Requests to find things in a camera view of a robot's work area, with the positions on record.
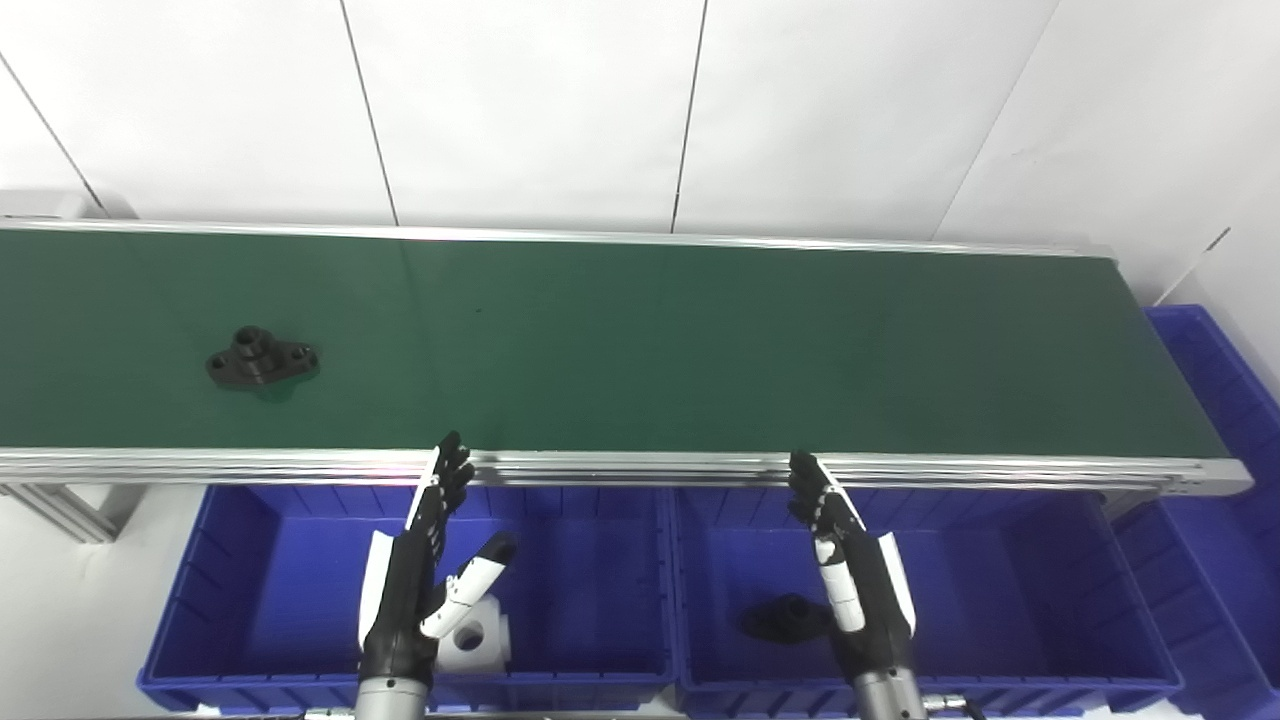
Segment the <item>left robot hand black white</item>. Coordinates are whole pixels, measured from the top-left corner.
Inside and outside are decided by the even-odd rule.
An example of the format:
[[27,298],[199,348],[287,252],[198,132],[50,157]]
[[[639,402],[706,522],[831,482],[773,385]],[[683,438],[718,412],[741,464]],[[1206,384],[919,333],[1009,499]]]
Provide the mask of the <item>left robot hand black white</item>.
[[447,523],[474,477],[468,448],[457,430],[449,432],[431,450],[399,532],[374,534],[358,621],[361,685],[428,694],[442,639],[515,559],[517,539],[500,530],[457,571],[436,580]]

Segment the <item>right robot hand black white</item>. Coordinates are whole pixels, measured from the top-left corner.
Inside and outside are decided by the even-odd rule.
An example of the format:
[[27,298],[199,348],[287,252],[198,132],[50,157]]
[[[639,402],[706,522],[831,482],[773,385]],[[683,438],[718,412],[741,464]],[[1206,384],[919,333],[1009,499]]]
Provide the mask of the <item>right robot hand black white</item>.
[[915,669],[913,621],[904,612],[884,544],[846,489],[813,454],[788,457],[788,510],[812,534],[835,621],[831,644],[850,685]]

